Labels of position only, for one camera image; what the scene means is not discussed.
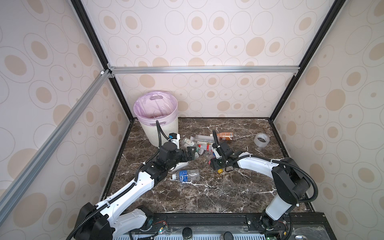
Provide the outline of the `brown coffee bottle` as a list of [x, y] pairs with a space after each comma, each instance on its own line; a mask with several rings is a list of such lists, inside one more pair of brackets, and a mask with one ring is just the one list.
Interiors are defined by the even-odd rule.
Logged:
[[222, 133], [216, 133], [216, 137], [214, 137], [214, 134], [210, 134], [209, 137], [211, 142], [214, 142], [215, 139], [220, 141], [232, 141], [234, 139], [234, 133], [232, 132], [222, 132]]

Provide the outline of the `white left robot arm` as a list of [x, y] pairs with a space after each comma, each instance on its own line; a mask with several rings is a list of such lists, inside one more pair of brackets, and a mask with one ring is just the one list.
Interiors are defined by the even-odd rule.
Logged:
[[166, 178], [169, 171], [180, 163], [192, 161], [194, 154], [179, 147], [180, 135], [165, 136], [160, 123], [156, 123], [159, 146], [157, 152], [143, 162], [135, 177], [113, 195], [95, 205], [86, 203], [78, 214], [74, 229], [68, 240], [115, 240], [135, 229], [148, 229], [153, 224], [153, 214], [145, 207], [124, 211], [140, 196], [154, 188]]

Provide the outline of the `frosted clear long bottle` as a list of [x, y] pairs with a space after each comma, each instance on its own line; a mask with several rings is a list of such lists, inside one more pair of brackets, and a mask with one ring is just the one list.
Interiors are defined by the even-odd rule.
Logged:
[[213, 136], [195, 135], [191, 137], [191, 140], [196, 142], [198, 145], [211, 145], [215, 142]]

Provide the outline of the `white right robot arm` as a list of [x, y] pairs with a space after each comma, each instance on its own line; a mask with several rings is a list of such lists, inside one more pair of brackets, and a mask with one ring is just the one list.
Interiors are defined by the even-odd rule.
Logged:
[[301, 203], [311, 203], [319, 194], [315, 180], [289, 157], [268, 159], [248, 152], [234, 151], [225, 141], [220, 141], [213, 130], [215, 157], [210, 160], [213, 170], [232, 171], [245, 169], [267, 176], [274, 181], [277, 194], [261, 213], [258, 229], [274, 230], [283, 215], [287, 215]]

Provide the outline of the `white bin with purple bag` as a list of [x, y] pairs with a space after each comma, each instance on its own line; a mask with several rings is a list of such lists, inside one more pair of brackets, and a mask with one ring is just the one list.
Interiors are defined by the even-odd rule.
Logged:
[[179, 132], [178, 100], [169, 92], [154, 91], [139, 97], [134, 104], [134, 113], [155, 147], [159, 146], [156, 122], [166, 136]]

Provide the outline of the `white bottle red cap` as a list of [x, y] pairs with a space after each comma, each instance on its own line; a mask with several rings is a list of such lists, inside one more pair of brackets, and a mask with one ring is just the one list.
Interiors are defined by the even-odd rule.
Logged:
[[208, 144], [208, 145], [198, 145], [199, 148], [203, 149], [204, 151], [207, 151], [207, 152], [213, 152], [214, 149], [213, 149], [213, 145], [212, 144]]

